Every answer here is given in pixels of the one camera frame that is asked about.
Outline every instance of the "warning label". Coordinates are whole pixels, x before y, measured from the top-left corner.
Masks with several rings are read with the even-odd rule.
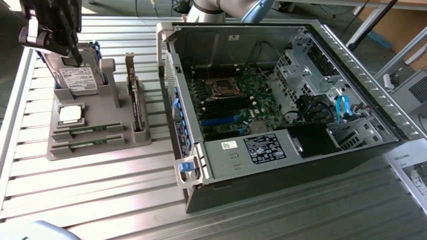
[[[60,74],[64,78],[69,91],[94,90],[96,82],[89,67],[62,68]]]
[[[254,164],[266,163],[286,157],[277,141],[276,134],[273,133],[245,138],[244,144]]]

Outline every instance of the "wall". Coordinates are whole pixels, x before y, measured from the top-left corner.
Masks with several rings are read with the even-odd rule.
[[[359,17],[361,20],[367,18],[372,8],[365,8]],[[427,26],[427,11],[391,9],[387,15],[373,28],[373,31],[380,34],[392,45],[392,50],[397,53],[401,48],[408,44],[412,38]],[[412,50],[404,60],[419,50],[419,48],[427,43],[427,38],[417,44],[415,50]],[[423,57],[411,65],[413,70],[419,70],[427,65],[427,53]]]

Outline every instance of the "floor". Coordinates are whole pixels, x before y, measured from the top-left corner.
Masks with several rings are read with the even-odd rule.
[[[158,0],[156,3],[156,9],[158,17],[170,16],[170,0]],[[86,0],[82,0],[82,13],[92,12],[98,16],[134,16],[134,1],[133,0],[96,0],[94,4],[88,4]],[[321,23],[327,24],[331,29],[340,36],[341,32],[353,18],[352,8],[347,6],[323,6],[298,3],[296,4],[292,13],[281,13],[270,9],[265,18],[288,18],[288,19],[317,19]],[[10,12],[0,4],[0,22],[6,23],[2,25],[2,31],[0,32],[0,105],[6,106],[13,87],[14,76],[18,68],[22,47],[17,42],[17,36],[21,27],[25,24],[18,16],[20,12]],[[148,0],[137,1],[137,14],[140,17],[154,17],[156,12],[150,6]],[[172,12],[173,17],[178,17],[180,13]],[[352,33],[360,26],[361,21],[356,19],[345,32],[341,40],[345,42]],[[369,38],[365,38],[355,50],[355,55],[364,63],[367,69],[373,74],[393,57],[395,52],[391,49],[381,47]],[[405,79],[413,73],[408,67],[400,73],[400,79]],[[5,107],[0,106],[0,122],[5,114]]]

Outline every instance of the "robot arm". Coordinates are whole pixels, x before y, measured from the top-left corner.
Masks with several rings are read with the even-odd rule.
[[[273,3],[274,0],[193,0],[186,22],[222,23],[226,13],[242,23],[258,23]]]
[[[44,53],[58,54],[66,66],[78,67],[81,0],[20,0],[20,5],[28,26],[20,31],[18,42]]]

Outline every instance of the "aluminum slotted table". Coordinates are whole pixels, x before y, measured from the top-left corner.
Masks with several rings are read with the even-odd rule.
[[[53,79],[25,48],[0,135],[0,235],[44,220],[86,240],[425,239],[425,214],[381,159],[345,174],[185,214],[156,71],[160,21],[180,19],[85,16],[78,35],[81,41],[96,39],[102,57],[114,58],[116,81],[126,77],[124,54],[134,53],[153,139],[144,147],[45,159]]]

